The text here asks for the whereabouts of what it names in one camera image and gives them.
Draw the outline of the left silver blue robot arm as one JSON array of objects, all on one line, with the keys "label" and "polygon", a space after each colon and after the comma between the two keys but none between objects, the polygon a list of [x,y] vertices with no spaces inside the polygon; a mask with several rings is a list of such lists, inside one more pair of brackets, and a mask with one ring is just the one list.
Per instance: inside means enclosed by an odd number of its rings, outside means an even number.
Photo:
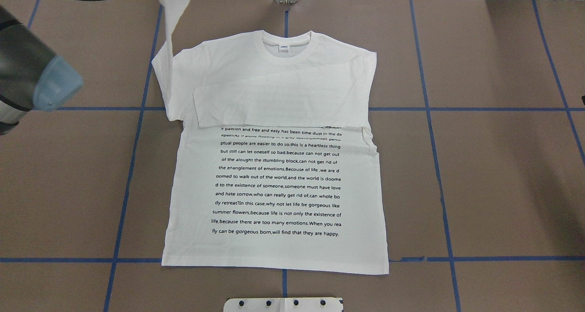
[{"label": "left silver blue robot arm", "polygon": [[0,134],[31,110],[51,112],[83,86],[82,76],[6,8],[0,9]]}]

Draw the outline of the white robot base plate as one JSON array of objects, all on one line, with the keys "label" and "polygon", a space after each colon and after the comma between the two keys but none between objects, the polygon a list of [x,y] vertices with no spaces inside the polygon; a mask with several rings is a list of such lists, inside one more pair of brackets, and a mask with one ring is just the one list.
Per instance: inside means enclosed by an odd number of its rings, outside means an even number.
[{"label": "white robot base plate", "polygon": [[343,312],[337,297],[268,297],[228,299],[224,312]]}]

